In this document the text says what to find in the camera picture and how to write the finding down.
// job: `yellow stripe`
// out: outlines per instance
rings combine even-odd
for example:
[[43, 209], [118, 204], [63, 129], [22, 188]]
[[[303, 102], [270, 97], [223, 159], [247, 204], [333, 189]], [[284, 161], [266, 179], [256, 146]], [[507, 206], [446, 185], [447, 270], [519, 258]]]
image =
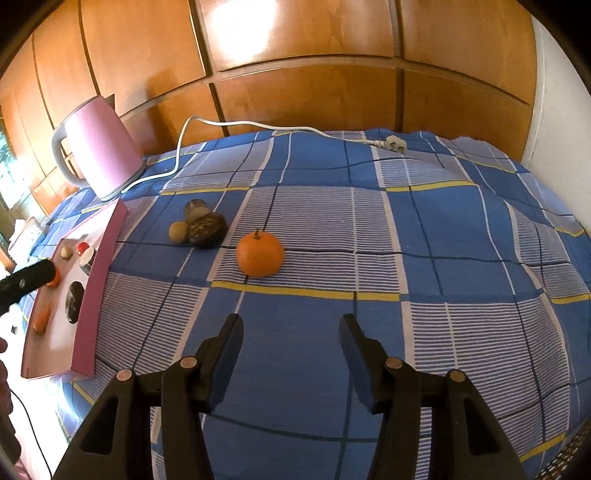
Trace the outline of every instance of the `yellow stripe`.
[[564, 303], [574, 303], [576, 301], [583, 301], [589, 300], [588, 293], [582, 293], [581, 295], [573, 295], [571, 297], [558, 297], [557, 299], [550, 299], [552, 303], [564, 304]]
[[581, 228], [581, 230], [579, 230], [576, 233], [569, 232], [568, 230], [564, 230], [564, 229], [556, 228], [556, 227], [554, 227], [554, 229], [557, 230], [557, 231], [559, 231], [559, 232], [562, 232], [562, 233], [567, 233], [570, 236], [579, 236], [579, 235], [582, 235], [583, 233], [585, 233], [585, 229], [584, 228]]
[[152, 165], [156, 165], [157, 163], [160, 163], [164, 160], [170, 160], [171, 158], [176, 158], [177, 154], [175, 153], [172, 157], [164, 157], [164, 158], [159, 158], [158, 160], [154, 161], [154, 162], [150, 162], [146, 164], [146, 167], [151, 167]]
[[226, 188], [214, 188], [214, 189], [197, 189], [197, 190], [178, 190], [176, 192], [165, 192], [160, 191], [160, 195], [175, 195], [183, 193], [204, 193], [204, 192], [231, 192], [232, 190], [248, 190], [249, 187], [226, 187]]
[[[425, 185], [410, 185], [410, 188], [413, 191], [419, 190], [433, 190], [433, 189], [442, 189], [445, 187], [458, 187], [462, 185], [470, 185], [476, 186], [476, 184], [472, 181], [468, 180], [450, 180], [450, 181], [438, 181], [435, 183], [426, 183]], [[386, 187], [386, 192], [407, 192], [408, 186], [405, 187]]]
[[230, 281], [214, 281], [212, 287], [229, 288], [231, 290], [250, 291], [253, 293], [268, 293], [270, 295], [298, 295], [302, 297], [317, 297], [321, 299], [353, 300], [352, 291], [313, 290], [311, 288], [289, 287], [261, 287], [246, 285]]
[[[230, 281], [214, 281], [212, 282], [212, 287], [250, 291], [253, 293], [268, 293], [270, 295], [296, 295], [301, 297], [316, 297], [320, 299], [353, 300], [352, 291], [316, 290], [313, 288], [294, 287], [263, 287], [260, 285], [248, 285]], [[381, 293], [377, 291], [359, 292], [357, 298], [359, 300], [400, 301], [400, 295], [398, 293]]]
[[66, 424], [61, 419], [61, 415], [57, 410], [56, 410], [56, 415], [57, 415], [57, 421], [60, 422], [61, 431], [64, 433], [64, 436], [69, 437], [70, 434], [68, 433], [68, 429], [66, 428]]
[[527, 459], [532, 458], [533, 456], [536, 456], [538, 453], [542, 453], [548, 449], [551, 449], [554, 445], [559, 444], [565, 438], [566, 438], [566, 434], [561, 433], [560, 435], [557, 435], [556, 437], [548, 440], [547, 442], [542, 443], [542, 445], [538, 445], [537, 447], [531, 449], [529, 452], [521, 455], [519, 457], [519, 461], [525, 462]]
[[380, 293], [377, 291], [360, 291], [357, 293], [358, 300], [382, 300], [382, 301], [400, 301], [398, 293]]
[[504, 169], [502, 167], [495, 167], [494, 165], [488, 165], [486, 163], [481, 163], [479, 161], [470, 160], [469, 158], [462, 157], [461, 155], [456, 155], [456, 157], [461, 158], [462, 160], [469, 161], [471, 163], [475, 163], [476, 165], [482, 165], [483, 167], [496, 168], [497, 170], [501, 170], [501, 171], [504, 171], [504, 172], [507, 172], [507, 173], [515, 173], [515, 174], [517, 174], [517, 171], [515, 171], [515, 170], [506, 170], [506, 169]]
[[94, 399], [88, 394], [86, 393], [82, 387], [80, 385], [78, 385], [76, 382], [72, 382], [72, 386], [74, 387], [74, 389], [84, 397], [84, 399], [90, 404], [90, 405], [94, 405], [95, 401]]
[[282, 135], [289, 135], [289, 134], [305, 134], [305, 133], [312, 133], [303, 130], [273, 130], [275, 132], [274, 137], [280, 137]]
[[99, 210], [99, 209], [103, 208], [104, 206], [105, 205], [96, 205], [94, 207], [88, 207], [88, 208], [81, 210], [80, 213], [94, 212], [95, 210]]

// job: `orange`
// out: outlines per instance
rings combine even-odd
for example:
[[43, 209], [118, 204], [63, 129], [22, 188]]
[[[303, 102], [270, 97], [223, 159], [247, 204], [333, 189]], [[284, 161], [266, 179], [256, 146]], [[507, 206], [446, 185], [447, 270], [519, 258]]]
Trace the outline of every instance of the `orange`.
[[283, 263], [283, 245], [275, 235], [259, 231], [242, 237], [236, 246], [238, 266], [253, 278], [268, 277], [279, 272]]
[[57, 266], [56, 266], [56, 265], [54, 265], [54, 266], [55, 266], [55, 268], [56, 268], [56, 276], [55, 276], [55, 277], [53, 277], [53, 280], [52, 280], [51, 282], [49, 282], [49, 283], [47, 283], [47, 284], [46, 284], [48, 287], [51, 287], [51, 288], [55, 288], [55, 287], [57, 287], [57, 286], [60, 284], [60, 282], [61, 282], [61, 273], [60, 273], [60, 269], [59, 269], [59, 268], [57, 268]]

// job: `black cable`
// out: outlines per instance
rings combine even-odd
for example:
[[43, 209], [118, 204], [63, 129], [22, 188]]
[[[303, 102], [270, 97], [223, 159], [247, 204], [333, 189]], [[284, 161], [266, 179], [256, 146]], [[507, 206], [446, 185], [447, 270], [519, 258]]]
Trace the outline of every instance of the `black cable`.
[[35, 437], [35, 441], [37, 442], [37, 446], [39, 447], [39, 451], [41, 452], [41, 456], [43, 457], [43, 461], [45, 462], [47, 470], [49, 471], [49, 478], [53, 478], [53, 474], [51, 473], [51, 468], [49, 468], [49, 463], [47, 463], [47, 459], [45, 458], [45, 455], [43, 455], [43, 450], [41, 450], [41, 445], [39, 445], [39, 440], [37, 440], [37, 435], [35, 434], [35, 429], [33, 428], [33, 422], [31, 421], [31, 417], [29, 416], [29, 412], [28, 412], [25, 404], [22, 402], [22, 400], [19, 398], [19, 396], [16, 393], [14, 393], [12, 388], [10, 389], [10, 393], [17, 398], [17, 400], [21, 403], [22, 407], [25, 409], [25, 413], [27, 414], [27, 418], [29, 419], [29, 425], [31, 426], [31, 431], [33, 432], [33, 436]]

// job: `white wall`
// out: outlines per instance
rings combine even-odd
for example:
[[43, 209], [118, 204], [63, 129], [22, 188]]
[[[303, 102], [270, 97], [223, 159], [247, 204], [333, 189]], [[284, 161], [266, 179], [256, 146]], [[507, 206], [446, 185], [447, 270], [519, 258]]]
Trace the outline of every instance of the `white wall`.
[[554, 38], [533, 23], [538, 75], [521, 162], [591, 230], [591, 96]]

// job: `kettle base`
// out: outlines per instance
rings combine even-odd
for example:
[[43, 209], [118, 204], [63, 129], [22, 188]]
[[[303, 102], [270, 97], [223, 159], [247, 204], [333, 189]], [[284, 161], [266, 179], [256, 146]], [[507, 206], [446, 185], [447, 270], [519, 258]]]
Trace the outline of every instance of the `kettle base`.
[[146, 169], [146, 164], [142, 162], [142, 166], [140, 167], [140, 169], [136, 173], [134, 173], [124, 184], [120, 185], [119, 187], [117, 187], [115, 190], [108, 193], [107, 195], [99, 197], [101, 199], [101, 201], [107, 202], [108, 200], [112, 200], [115, 197], [117, 197], [121, 193], [121, 190], [126, 188], [128, 185], [131, 185], [138, 178], [140, 178], [143, 175], [145, 169]]

